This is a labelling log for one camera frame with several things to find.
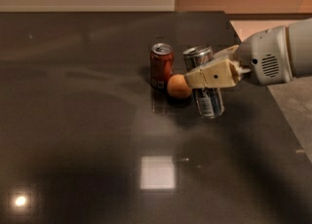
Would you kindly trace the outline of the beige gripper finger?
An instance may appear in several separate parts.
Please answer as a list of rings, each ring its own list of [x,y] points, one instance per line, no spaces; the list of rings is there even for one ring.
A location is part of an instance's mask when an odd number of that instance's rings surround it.
[[[238,49],[239,49],[238,45],[234,45],[226,49],[223,49],[214,54],[214,60],[224,60],[224,59],[237,60]]]
[[[216,89],[235,87],[245,74],[251,73],[249,67],[244,67],[235,60],[213,60],[202,64],[184,75],[191,89]]]

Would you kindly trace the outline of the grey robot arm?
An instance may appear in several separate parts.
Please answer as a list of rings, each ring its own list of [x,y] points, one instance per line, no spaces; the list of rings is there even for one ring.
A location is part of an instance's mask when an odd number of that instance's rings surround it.
[[[242,79],[259,86],[312,75],[312,19],[257,32],[185,74],[192,89],[231,88]]]

